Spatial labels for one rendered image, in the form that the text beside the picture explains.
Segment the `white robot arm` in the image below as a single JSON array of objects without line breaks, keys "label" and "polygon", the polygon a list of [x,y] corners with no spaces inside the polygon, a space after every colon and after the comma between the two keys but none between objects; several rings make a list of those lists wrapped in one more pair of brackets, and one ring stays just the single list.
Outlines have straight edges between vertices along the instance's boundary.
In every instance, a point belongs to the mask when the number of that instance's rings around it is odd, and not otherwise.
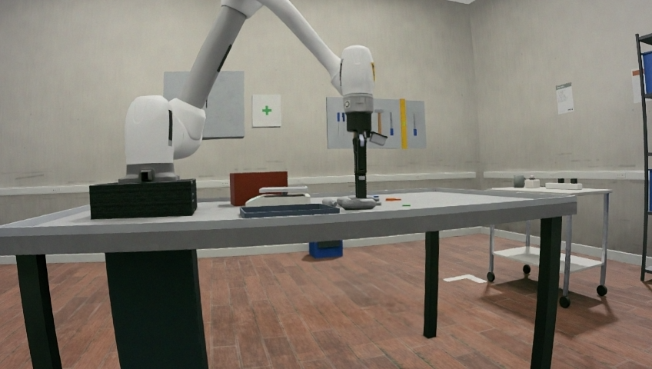
[{"label": "white robot arm", "polygon": [[368,48],[353,45],[338,58],[288,0],[221,0],[222,8],[178,98],[168,102],[160,95],[149,95],[131,103],[125,119],[126,176],[118,179],[119,184],[180,180],[173,160],[198,150],[208,95],[245,20],[263,5],[326,68],[331,84],[343,97],[346,115],[374,112],[374,62]]}]

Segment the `red open box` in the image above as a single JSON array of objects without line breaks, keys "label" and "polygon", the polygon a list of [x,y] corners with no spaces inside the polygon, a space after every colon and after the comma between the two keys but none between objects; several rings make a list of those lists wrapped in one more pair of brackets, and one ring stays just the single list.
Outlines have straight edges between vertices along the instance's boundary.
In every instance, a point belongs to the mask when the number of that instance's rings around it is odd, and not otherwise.
[{"label": "red open box", "polygon": [[235,206],[245,206],[246,202],[263,194],[281,194],[281,192],[259,193],[261,188],[288,186],[287,171],[230,173],[229,176],[231,204]]}]

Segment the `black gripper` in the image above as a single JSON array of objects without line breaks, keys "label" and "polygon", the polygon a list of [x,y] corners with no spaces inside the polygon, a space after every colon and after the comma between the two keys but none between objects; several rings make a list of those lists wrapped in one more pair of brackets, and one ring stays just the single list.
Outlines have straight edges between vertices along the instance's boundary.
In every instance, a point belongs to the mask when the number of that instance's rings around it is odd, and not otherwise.
[{"label": "black gripper", "polygon": [[364,133],[372,130],[371,114],[347,114],[346,125],[348,132],[354,132],[352,143],[354,149],[355,197],[367,198],[367,138],[364,138]]}]

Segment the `white digital scale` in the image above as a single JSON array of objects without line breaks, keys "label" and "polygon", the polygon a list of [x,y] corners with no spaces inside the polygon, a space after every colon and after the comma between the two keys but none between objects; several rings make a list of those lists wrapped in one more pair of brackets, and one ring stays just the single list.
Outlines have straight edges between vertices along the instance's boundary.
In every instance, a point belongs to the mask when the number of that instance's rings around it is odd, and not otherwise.
[{"label": "white digital scale", "polygon": [[245,207],[255,206],[272,206],[272,205],[289,205],[289,204],[310,204],[311,199],[309,194],[287,194],[287,191],[308,191],[306,186],[297,187],[272,187],[261,188],[259,193],[262,192],[282,192],[281,194],[263,194],[256,198],[252,198],[245,203]]}]

